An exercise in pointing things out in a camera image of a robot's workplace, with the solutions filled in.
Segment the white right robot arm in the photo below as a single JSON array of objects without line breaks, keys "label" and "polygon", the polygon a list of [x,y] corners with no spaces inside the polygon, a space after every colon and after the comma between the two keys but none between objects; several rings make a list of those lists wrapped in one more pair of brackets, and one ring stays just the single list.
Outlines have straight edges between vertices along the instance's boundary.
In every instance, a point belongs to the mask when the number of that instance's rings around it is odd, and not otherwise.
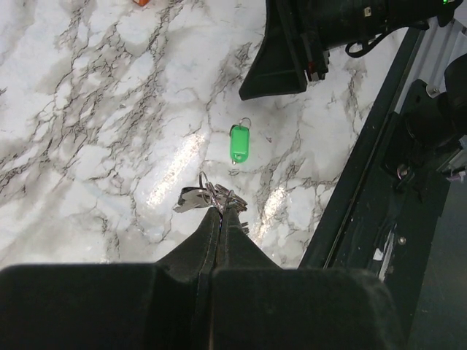
[{"label": "white right robot arm", "polygon": [[325,79],[332,49],[362,58],[405,29],[415,37],[414,58],[383,167],[400,185],[422,179],[466,133],[465,13],[464,1],[267,1],[264,38],[240,98],[302,93]]}]

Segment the red handled steel key organizer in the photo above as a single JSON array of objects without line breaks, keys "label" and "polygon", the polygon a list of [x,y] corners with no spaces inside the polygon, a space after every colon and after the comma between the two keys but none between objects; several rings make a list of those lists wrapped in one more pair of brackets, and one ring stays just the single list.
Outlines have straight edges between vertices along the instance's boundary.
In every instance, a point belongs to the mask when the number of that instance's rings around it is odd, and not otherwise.
[{"label": "red handled steel key organizer", "polygon": [[229,190],[221,184],[209,181],[204,171],[198,175],[197,187],[183,187],[173,210],[179,214],[194,209],[213,207],[219,214],[217,231],[222,229],[223,215],[228,209],[234,209],[237,214],[247,211],[247,202],[238,196],[234,190]]}]

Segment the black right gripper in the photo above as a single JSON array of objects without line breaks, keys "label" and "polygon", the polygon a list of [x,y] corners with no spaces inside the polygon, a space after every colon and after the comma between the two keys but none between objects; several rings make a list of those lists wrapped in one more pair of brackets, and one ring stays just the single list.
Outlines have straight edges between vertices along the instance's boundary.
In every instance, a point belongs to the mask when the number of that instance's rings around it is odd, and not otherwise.
[{"label": "black right gripper", "polygon": [[302,93],[328,73],[329,51],[360,58],[387,36],[386,1],[267,1],[257,55],[239,88],[243,101]]}]

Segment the green key tag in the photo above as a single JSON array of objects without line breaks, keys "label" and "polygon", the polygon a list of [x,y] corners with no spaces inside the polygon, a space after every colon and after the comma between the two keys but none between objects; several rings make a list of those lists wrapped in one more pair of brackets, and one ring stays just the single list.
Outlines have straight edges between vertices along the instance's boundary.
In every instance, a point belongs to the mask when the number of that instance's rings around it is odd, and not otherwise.
[{"label": "green key tag", "polygon": [[250,127],[251,119],[242,118],[238,124],[232,125],[229,136],[229,155],[233,164],[244,163],[250,155]]}]

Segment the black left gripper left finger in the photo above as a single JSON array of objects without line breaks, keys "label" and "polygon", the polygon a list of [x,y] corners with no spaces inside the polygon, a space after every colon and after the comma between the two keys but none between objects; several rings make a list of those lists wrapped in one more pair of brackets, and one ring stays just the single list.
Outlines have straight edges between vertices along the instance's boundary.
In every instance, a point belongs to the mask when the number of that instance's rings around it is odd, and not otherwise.
[{"label": "black left gripper left finger", "polygon": [[220,215],[157,262],[1,271],[3,349],[208,349]]}]

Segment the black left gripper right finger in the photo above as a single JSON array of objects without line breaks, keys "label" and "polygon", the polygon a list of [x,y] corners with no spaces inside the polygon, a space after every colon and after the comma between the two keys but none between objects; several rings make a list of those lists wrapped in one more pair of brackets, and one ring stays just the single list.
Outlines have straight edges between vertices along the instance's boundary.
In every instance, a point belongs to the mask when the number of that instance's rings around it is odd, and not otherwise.
[{"label": "black left gripper right finger", "polygon": [[387,287],[355,269],[282,269],[224,213],[212,277],[213,349],[399,349]]}]

